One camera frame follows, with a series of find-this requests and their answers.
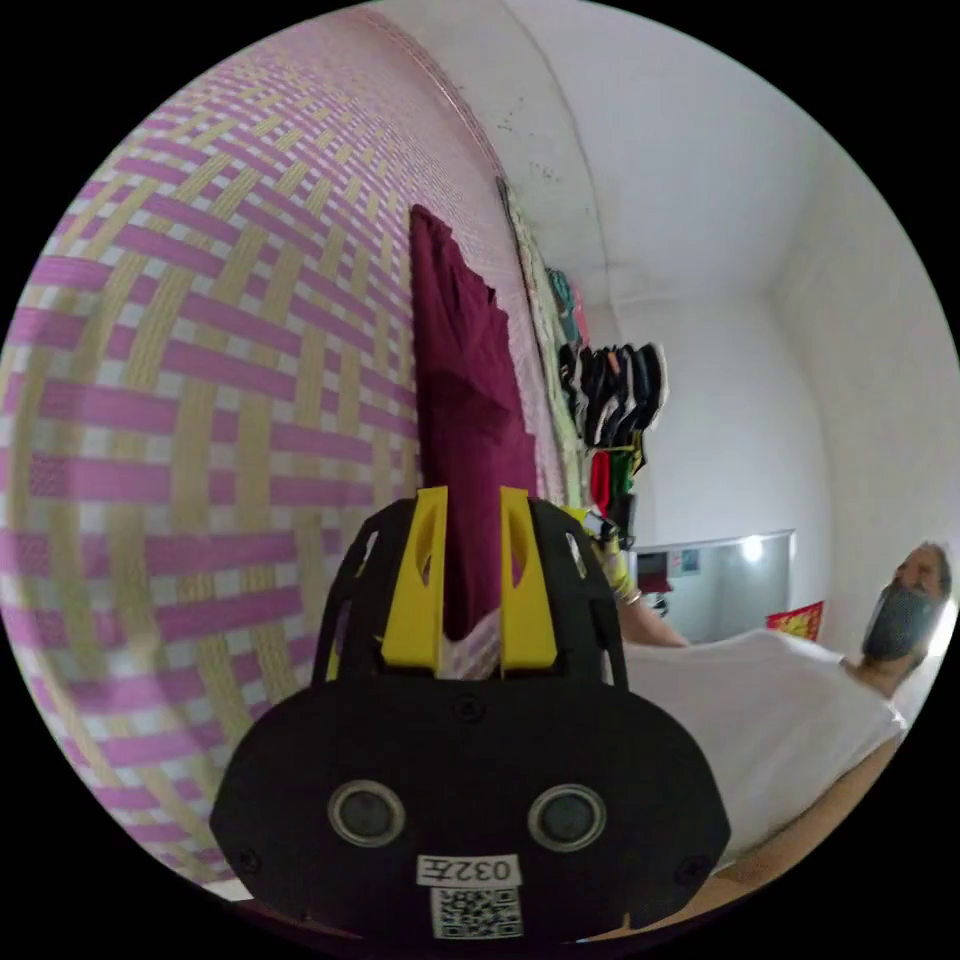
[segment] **black face mask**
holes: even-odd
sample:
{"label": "black face mask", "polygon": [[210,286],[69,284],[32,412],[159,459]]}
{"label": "black face mask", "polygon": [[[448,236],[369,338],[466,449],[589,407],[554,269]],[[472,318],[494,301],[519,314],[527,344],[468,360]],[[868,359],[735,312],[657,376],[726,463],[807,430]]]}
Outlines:
{"label": "black face mask", "polygon": [[863,638],[863,654],[873,660],[905,657],[930,634],[936,604],[925,593],[891,584],[877,601]]}

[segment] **poster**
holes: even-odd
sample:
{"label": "poster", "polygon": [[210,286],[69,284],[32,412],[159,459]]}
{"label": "poster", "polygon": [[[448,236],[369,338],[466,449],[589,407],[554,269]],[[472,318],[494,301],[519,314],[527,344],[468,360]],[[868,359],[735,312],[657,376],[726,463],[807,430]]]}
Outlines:
{"label": "poster", "polygon": [[811,603],[808,607],[775,613],[767,617],[767,629],[780,633],[789,633],[793,637],[817,642],[820,634],[820,621],[823,619],[823,601]]}

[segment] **screw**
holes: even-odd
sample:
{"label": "screw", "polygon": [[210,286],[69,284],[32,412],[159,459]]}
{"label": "screw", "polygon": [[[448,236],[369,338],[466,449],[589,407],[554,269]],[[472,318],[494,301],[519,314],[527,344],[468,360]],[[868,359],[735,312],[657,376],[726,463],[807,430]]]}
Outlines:
{"label": "screw", "polygon": [[704,856],[687,857],[673,875],[681,887],[692,887],[710,870],[710,858]]}
{"label": "screw", "polygon": [[259,873],[260,858],[252,850],[241,850],[237,854],[237,866],[241,873]]}
{"label": "screw", "polygon": [[473,694],[466,693],[453,701],[453,715],[461,723],[476,723],[486,713],[486,707]]}

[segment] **pink and beige woven wall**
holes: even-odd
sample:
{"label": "pink and beige woven wall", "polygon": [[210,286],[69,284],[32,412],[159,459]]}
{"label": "pink and beige woven wall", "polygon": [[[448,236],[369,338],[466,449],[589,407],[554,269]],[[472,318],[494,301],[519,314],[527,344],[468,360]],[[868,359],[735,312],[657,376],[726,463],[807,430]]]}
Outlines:
{"label": "pink and beige woven wall", "polygon": [[343,551],[417,486],[413,203],[510,315],[559,496],[497,172],[422,50],[368,11],[330,15],[146,118],[23,292],[0,360],[3,619],[77,773],[192,880],[231,876],[216,787],[307,683]]}

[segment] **hand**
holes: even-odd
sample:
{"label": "hand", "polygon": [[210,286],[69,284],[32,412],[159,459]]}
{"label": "hand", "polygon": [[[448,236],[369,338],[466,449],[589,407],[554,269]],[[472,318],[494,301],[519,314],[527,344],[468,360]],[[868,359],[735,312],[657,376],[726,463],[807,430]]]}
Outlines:
{"label": "hand", "polygon": [[627,558],[620,549],[616,539],[600,543],[593,540],[593,552],[600,561],[600,567],[610,589],[618,600],[623,600],[634,591],[630,582],[630,571],[627,569]]}

